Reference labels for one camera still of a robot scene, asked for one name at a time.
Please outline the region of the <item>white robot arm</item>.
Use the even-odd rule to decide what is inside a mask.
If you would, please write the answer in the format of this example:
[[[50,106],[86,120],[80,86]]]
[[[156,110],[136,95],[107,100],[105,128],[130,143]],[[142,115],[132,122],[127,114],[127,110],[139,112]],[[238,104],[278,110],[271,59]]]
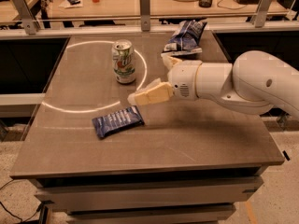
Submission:
[[[299,71],[263,51],[247,51],[234,63],[205,63],[163,56],[167,81],[159,78],[128,96],[131,105],[171,97],[207,99],[227,109],[261,115],[278,107],[299,119]]]

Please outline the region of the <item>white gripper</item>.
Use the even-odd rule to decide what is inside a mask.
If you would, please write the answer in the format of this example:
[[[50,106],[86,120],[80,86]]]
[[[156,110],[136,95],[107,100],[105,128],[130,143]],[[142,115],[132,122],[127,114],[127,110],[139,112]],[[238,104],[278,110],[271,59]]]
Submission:
[[[131,93],[128,102],[131,105],[151,105],[168,101],[173,95],[180,99],[195,100],[196,78],[201,61],[185,60],[161,55],[164,66],[170,70],[167,74],[168,81],[159,78],[153,80],[147,87]]]

